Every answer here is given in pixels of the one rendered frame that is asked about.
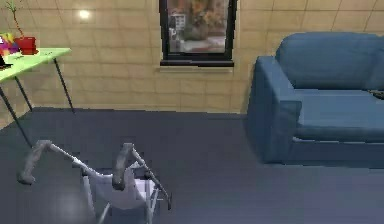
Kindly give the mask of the blue sofa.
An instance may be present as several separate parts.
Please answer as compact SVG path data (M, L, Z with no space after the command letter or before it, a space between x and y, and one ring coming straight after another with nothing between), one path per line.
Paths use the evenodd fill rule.
M266 164L384 169L384 36L302 32L253 68L247 140Z

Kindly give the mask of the grey walking frame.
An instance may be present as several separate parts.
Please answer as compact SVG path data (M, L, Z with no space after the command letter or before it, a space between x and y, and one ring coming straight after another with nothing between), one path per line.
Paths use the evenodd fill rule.
M172 196L168 194L145 160L136 151L133 143L124 143L111 174L102 174L86 165L77 157L66 152L50 140L38 140L26 156L23 168L17 173L17 181L23 185L32 185L32 175L45 150L62 154L74 167L81 169L83 186L87 195L88 206L95 213L91 186L107 201L103 212L97 218L97 224L104 224L105 216L111 207L121 210L145 207L145 224L153 224L156 204L160 201L159 193L164 195L167 207L172 209Z

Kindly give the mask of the green table with black legs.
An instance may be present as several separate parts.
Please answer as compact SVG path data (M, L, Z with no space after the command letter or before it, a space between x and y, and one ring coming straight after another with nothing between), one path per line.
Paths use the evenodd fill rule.
M19 76L35 68L36 66L42 65L52 61L55 64L56 71L61 81L64 93L66 95L67 101L71 108L72 112L75 112L71 97L68 93L66 83L64 81L60 66L58 64L57 58L63 56L67 53L70 53L70 48L38 48L37 53L34 55L22 55L21 53L15 53L7 55L3 58L4 64L0 66L0 83L13 79L16 81L21 94L26 101L28 108L32 109L32 106L29 102L28 96L26 95L22 84L20 83Z

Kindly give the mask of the black framed window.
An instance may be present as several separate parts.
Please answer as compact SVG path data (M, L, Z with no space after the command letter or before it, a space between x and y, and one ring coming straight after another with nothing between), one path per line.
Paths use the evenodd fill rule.
M238 0L159 0L161 66L233 67Z

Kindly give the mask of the house plant in red pot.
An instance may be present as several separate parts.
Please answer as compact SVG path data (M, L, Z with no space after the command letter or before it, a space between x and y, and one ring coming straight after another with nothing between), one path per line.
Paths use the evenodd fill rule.
M20 33L20 36L15 38L15 42L19 47L19 51L22 55L35 55L38 53L36 46L36 38L32 36L26 36L20 27L17 19L17 6L15 0L4 0L5 8L8 9L12 14L12 20Z

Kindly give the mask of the colourful object on black stand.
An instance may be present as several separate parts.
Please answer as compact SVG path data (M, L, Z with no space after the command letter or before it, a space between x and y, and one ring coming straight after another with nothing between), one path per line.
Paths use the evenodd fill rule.
M4 61L4 57L18 51L19 46L15 42L14 35L12 33L0 33L0 70L10 67L10 64Z

